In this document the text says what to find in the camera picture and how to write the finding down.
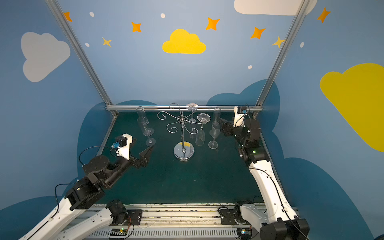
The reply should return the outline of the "clear flute glass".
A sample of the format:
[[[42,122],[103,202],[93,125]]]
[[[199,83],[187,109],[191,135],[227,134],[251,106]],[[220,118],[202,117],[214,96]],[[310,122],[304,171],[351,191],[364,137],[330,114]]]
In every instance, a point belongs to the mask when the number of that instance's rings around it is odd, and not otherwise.
[[[144,127],[146,128],[145,133],[148,136],[151,136],[154,134],[154,129],[149,127],[149,120],[147,118],[146,112],[142,106],[136,107],[136,112],[139,116],[139,118],[143,121]]]
[[[220,108],[214,108],[214,111],[213,111],[213,124],[214,123],[220,123],[221,112],[222,112],[222,110]]]
[[[195,123],[197,120],[194,118],[194,113],[197,111],[198,109],[198,105],[195,104],[195,103],[189,103],[186,105],[186,108],[188,111],[190,111],[191,113],[188,115],[188,121],[190,123]]]
[[[154,133],[154,130],[148,127],[147,121],[144,117],[139,117],[137,122],[142,130],[143,135],[147,137],[146,145],[148,147],[154,146],[156,144],[156,140],[151,137],[151,135]]]

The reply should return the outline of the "clear wine glass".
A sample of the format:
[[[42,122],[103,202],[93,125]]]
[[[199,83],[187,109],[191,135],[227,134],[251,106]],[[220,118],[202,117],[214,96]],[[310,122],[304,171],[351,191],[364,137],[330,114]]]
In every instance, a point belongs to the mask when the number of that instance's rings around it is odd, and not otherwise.
[[[208,123],[211,120],[210,115],[207,113],[200,113],[197,116],[197,120],[201,123],[201,127],[196,135],[196,145],[201,147],[205,143],[206,134],[204,132],[204,124]]]
[[[212,125],[212,129],[210,131],[210,135],[213,137],[213,140],[208,143],[210,149],[215,150],[218,148],[218,143],[216,138],[220,135],[221,127],[220,123],[214,122]]]

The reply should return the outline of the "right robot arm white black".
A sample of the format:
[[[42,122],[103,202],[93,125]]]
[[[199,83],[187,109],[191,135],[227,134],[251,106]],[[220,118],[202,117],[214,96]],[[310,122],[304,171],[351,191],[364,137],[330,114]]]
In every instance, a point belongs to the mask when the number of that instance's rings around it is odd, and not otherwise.
[[[272,162],[261,145],[261,127],[255,119],[219,120],[221,133],[238,143],[238,153],[255,179],[266,211],[254,204],[239,204],[237,220],[251,224],[262,240],[307,240],[310,226],[300,218],[286,199],[275,176]]]

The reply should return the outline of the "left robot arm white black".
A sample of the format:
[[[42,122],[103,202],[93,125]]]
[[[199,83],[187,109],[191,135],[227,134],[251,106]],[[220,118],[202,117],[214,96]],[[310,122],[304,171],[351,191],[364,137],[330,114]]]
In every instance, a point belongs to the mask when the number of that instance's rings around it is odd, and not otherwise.
[[[21,239],[48,240],[56,236],[73,219],[103,198],[104,190],[112,188],[128,168],[146,167],[152,151],[153,147],[145,149],[137,159],[124,150],[114,163],[105,156],[93,158],[83,166],[86,176],[75,183],[62,200],[57,200],[57,207]]]

